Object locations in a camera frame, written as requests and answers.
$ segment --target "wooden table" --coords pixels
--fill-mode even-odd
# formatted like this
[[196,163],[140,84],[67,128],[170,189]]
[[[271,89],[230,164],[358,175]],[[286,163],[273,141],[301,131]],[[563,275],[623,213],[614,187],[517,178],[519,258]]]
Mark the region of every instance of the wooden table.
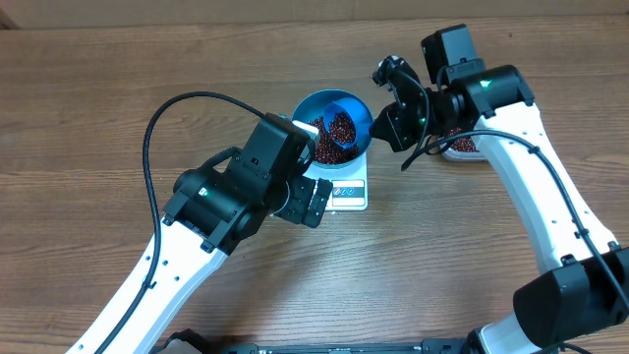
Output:
[[[234,95],[292,114],[308,94],[351,91],[376,115],[369,79],[388,54],[427,84],[420,40],[465,22],[489,67],[517,66],[584,198],[629,244],[629,18],[557,17],[0,32],[0,352],[64,352],[138,260],[152,225],[143,131],[166,99]],[[241,146],[256,119],[195,99],[157,124],[161,206],[185,169]],[[187,327],[263,344],[464,336],[511,312],[538,276],[512,202],[484,163],[373,142],[369,210],[315,230],[268,220],[191,297]],[[629,325],[576,340],[626,353]]]

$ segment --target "robotic arm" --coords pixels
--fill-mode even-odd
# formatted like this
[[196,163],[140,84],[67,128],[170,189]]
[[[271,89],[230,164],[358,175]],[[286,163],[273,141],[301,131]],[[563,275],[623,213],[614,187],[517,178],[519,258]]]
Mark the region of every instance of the robotic arm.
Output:
[[[385,58],[372,78],[379,86],[389,85],[395,101],[379,114],[371,135],[389,142],[394,151],[417,144],[403,170],[423,153],[471,137],[513,199],[542,275],[516,291],[514,313],[504,320],[473,330],[467,339],[426,339],[411,350],[546,352],[565,340],[623,323],[629,251],[620,248],[579,195],[546,136],[523,77],[513,66],[487,70],[463,25],[437,31],[422,47],[436,91],[424,88],[403,58]],[[243,149],[228,148],[182,174],[161,221],[146,173],[149,125],[144,173],[157,238],[69,353],[148,352],[188,297],[240,241],[258,231],[267,215],[318,226],[332,184],[303,176],[317,132],[211,92],[169,100],[151,123],[174,102],[198,95],[232,101],[261,121]],[[427,135],[442,136],[457,127],[464,133],[425,144]],[[214,169],[228,158],[223,173]]]

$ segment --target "bowl of beans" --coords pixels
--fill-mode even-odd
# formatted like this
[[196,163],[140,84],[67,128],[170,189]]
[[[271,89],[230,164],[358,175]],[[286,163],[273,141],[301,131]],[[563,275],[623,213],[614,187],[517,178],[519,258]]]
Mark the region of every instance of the bowl of beans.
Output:
[[359,98],[341,89],[324,89],[306,97],[297,106],[293,120],[318,128],[313,162],[318,167],[346,167],[372,142],[372,114]]

